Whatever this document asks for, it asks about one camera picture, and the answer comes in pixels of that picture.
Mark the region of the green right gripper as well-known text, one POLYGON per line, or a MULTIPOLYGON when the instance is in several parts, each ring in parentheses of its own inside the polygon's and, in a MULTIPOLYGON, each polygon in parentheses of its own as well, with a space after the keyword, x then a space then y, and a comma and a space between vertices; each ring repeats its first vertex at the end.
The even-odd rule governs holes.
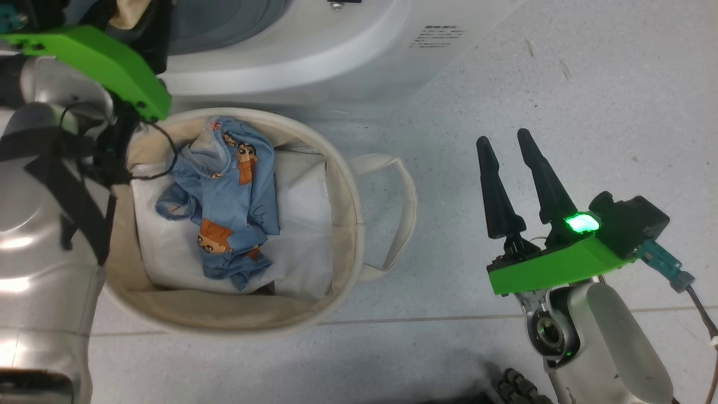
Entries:
MULTIPOLYGON (((523 161, 530 169, 540 205, 542 223, 564 222, 578 213, 576 205, 543 156, 530 131, 517 132, 523 161)), ((505 238, 504 254, 487 266, 488 278, 497 296, 538 291, 582 281, 625 266, 597 238, 600 226, 572 227, 571 238, 564 246, 544 250, 521 236, 526 230, 524 219, 516 214, 499 176, 499 163, 487 136, 476 141, 480 165, 480 182, 489 238, 505 238)))

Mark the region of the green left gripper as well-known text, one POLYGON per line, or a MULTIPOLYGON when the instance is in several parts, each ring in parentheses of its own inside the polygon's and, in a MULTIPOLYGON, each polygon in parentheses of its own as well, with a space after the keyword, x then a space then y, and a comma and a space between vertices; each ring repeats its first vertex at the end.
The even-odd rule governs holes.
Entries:
POLYGON ((166 71, 172 0, 150 0, 135 29, 132 49, 106 31, 117 0, 69 0, 67 25, 43 33, 0 34, 0 41, 27 56, 52 56, 95 80, 145 120, 162 121, 171 97, 159 74, 166 71))

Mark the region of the beige garment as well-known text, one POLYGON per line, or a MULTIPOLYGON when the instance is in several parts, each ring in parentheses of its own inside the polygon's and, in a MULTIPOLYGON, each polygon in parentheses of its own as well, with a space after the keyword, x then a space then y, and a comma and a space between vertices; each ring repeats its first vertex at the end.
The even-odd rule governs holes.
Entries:
POLYGON ((151 0, 115 0, 115 2, 116 9, 109 23, 119 30, 133 30, 151 4, 151 0))

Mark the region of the blue cartoon print garment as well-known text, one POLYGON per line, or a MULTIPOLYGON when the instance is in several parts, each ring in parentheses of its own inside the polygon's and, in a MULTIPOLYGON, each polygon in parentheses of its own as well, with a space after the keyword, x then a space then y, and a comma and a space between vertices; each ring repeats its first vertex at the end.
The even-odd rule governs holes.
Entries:
POLYGON ((266 136, 232 117, 207 118, 198 138, 179 149, 174 181, 155 209, 166 220, 198 226, 206 278, 248 291, 271 266, 261 246, 280 234, 275 166, 266 136))

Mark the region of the white washing machine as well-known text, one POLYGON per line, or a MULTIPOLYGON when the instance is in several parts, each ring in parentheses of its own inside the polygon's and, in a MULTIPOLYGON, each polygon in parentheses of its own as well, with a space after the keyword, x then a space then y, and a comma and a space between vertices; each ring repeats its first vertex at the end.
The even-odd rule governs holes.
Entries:
POLYGON ((334 116, 385 112, 526 0, 267 0, 267 27, 223 48, 177 54, 161 78, 180 108, 247 105, 334 116), (466 33, 449 48, 409 44, 427 25, 466 33))

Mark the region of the white cloth basket liner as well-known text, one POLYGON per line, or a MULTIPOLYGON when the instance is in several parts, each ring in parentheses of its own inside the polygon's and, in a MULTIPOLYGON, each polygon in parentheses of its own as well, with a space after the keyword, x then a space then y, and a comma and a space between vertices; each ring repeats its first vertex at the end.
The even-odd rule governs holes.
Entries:
POLYGON ((333 281, 332 215, 326 160, 320 154, 278 151, 276 182, 280 234, 269 236, 261 251, 271 266, 239 291, 228 279, 209 279, 202 272, 198 225, 170 222, 155 204, 171 176, 133 181, 134 214, 144 268, 157 286, 223 294, 250 294, 273 286, 277 296, 317 302, 333 281))

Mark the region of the cream fabric laundry basket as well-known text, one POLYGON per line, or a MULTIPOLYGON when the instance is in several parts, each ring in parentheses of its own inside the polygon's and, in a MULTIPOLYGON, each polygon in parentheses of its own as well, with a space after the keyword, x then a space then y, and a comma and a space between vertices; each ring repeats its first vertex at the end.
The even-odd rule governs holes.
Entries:
POLYGON ((205 121, 213 116, 234 117, 248 122, 274 146, 302 144, 328 159, 329 197, 332 205, 333 281, 330 292, 319 302, 292 297, 231 296, 187 289, 165 291, 146 273, 137 235, 136 214, 129 186, 115 186, 117 197, 111 250, 105 268, 106 294, 121 309, 147 324, 171 333, 208 337, 276 338, 328 320, 361 281, 386 276, 397 266, 415 232, 418 194, 404 162, 390 154, 364 154, 346 160, 325 136, 303 123, 277 113, 253 108, 195 108, 173 113, 161 128, 172 140, 194 140, 205 121), (402 217, 384 264, 376 268, 364 262, 366 221, 356 177, 394 168, 403 182, 402 217))

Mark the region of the printed text sticker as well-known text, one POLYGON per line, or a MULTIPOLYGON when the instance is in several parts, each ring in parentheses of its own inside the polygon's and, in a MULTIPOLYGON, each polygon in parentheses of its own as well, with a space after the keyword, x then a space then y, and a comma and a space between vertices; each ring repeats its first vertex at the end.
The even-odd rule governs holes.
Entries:
POLYGON ((449 48, 465 33, 466 31, 457 25, 427 25, 410 42, 409 47, 416 49, 449 48))

